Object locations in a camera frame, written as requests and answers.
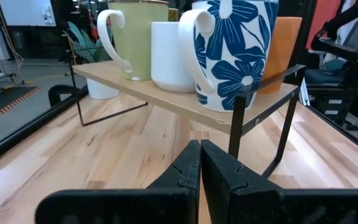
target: wooden tabletop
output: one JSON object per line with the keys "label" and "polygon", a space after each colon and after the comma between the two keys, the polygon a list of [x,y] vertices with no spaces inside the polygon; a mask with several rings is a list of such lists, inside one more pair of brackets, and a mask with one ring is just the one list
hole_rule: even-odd
{"label": "wooden tabletop", "polygon": [[[120,94],[85,98],[81,106],[91,121],[141,103]],[[286,110],[241,140],[239,160],[260,174],[274,157]],[[34,223],[38,203],[58,190],[146,188],[190,139],[210,139],[225,151],[229,142],[228,134],[158,106],[87,127],[74,106],[0,158],[0,224]],[[358,188],[358,146],[298,105],[283,160],[269,179],[284,188]],[[201,188],[200,224],[209,223]]]}
{"label": "wooden tabletop", "polygon": [[[229,134],[232,113],[220,113],[202,107],[195,93],[174,93],[159,88],[153,81],[136,82],[121,77],[121,70],[113,61],[76,65],[74,72],[107,86],[144,100],[193,121]],[[269,106],[289,94],[295,85],[283,84],[278,93],[257,94],[252,107],[244,114],[244,124],[254,119]]]}

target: white mug handle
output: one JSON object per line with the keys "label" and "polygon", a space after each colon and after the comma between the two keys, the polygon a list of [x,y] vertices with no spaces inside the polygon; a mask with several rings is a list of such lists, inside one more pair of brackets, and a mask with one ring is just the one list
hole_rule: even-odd
{"label": "white mug handle", "polygon": [[109,16],[112,17],[111,21],[115,22],[119,28],[124,28],[125,26],[125,16],[121,11],[112,9],[103,10],[98,16],[98,34],[100,41],[107,54],[109,54],[109,56],[118,64],[118,66],[120,66],[126,73],[131,73],[131,63],[122,59],[110,43],[110,38],[106,26],[106,22]]}
{"label": "white mug handle", "polygon": [[183,13],[179,20],[178,28],[181,57],[188,72],[200,88],[206,93],[214,93],[214,85],[205,77],[197,60],[195,40],[193,38],[196,24],[201,35],[208,39],[215,29],[215,17],[205,9],[193,9]]}

